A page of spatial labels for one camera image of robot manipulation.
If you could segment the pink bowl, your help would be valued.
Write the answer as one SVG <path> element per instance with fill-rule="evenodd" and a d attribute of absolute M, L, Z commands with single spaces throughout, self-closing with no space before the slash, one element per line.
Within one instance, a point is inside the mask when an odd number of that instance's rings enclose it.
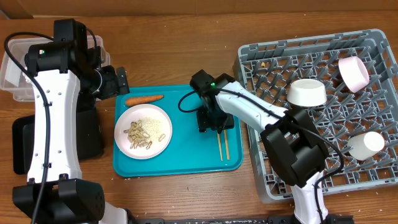
<path fill-rule="evenodd" d="M 369 74 L 363 61 L 351 56 L 338 61 L 340 75 L 348 89 L 356 93 L 369 84 Z"/>

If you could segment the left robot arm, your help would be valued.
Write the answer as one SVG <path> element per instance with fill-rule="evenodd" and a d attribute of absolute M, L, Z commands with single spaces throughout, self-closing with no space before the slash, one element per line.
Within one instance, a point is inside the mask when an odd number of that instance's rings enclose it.
<path fill-rule="evenodd" d="M 14 205 L 32 223 L 134 223 L 132 213 L 108 203 L 100 184 L 83 180 L 76 143 L 76 111 L 129 93 L 124 68 L 103 66 L 91 30 L 74 19 L 54 22 L 47 43 L 29 47 L 19 65 L 35 93 L 34 150 L 27 183 L 14 187 Z"/>

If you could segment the white bowl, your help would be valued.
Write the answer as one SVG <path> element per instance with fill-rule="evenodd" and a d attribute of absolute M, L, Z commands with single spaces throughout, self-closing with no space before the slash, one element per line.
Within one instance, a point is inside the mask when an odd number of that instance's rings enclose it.
<path fill-rule="evenodd" d="M 326 89 L 324 84 L 318 80 L 296 80 L 290 85 L 287 100 L 297 106 L 320 106 L 327 101 Z"/>

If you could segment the white paper cup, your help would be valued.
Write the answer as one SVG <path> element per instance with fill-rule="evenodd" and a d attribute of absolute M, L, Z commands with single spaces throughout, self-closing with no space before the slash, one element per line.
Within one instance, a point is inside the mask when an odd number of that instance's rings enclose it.
<path fill-rule="evenodd" d="M 377 132 L 370 131 L 349 139 L 347 146 L 351 147 L 350 155 L 359 161 L 364 161 L 383 150 L 385 140 Z"/>

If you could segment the pink plate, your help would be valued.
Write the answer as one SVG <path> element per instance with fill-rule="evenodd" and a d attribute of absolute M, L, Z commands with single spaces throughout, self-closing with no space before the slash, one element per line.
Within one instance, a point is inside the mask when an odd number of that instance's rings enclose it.
<path fill-rule="evenodd" d="M 166 137 L 162 142 L 158 142 L 149 150 L 144 148 L 130 149 L 127 134 L 124 134 L 123 131 L 130 128 L 132 121 L 142 118 L 153 118 L 163 122 Z M 143 104 L 129 108 L 117 119 L 114 129 L 114 140 L 119 150 L 126 156 L 133 159 L 150 159 L 165 150 L 171 141 L 172 133 L 172 123 L 167 113 L 158 106 Z"/>

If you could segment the wooden chopstick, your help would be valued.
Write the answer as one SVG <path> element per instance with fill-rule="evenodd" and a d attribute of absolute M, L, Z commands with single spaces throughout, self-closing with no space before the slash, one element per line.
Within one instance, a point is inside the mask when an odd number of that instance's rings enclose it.
<path fill-rule="evenodd" d="M 217 140 L 218 140 L 218 148 L 219 148 L 219 153 L 220 153 L 220 160 L 223 161 L 223 153 L 222 153 L 220 133 L 217 133 Z"/>
<path fill-rule="evenodd" d="M 226 148 L 226 158 L 227 158 L 227 160 L 230 160 L 228 133 L 227 133 L 227 130 L 224 130 L 223 132 L 224 132 L 224 143 L 225 143 L 225 148 Z"/>

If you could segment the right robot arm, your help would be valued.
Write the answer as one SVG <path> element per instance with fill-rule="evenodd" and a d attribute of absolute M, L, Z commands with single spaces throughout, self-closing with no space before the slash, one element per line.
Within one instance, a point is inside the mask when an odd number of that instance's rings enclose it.
<path fill-rule="evenodd" d="M 325 223 L 321 178 L 328 149 L 308 113 L 272 105 L 225 73 L 213 78 L 200 70 L 190 86 L 202 103 L 195 109 L 199 131 L 221 133 L 233 128 L 234 117 L 244 121 L 260 134 L 272 169 L 293 188 L 293 221 Z"/>

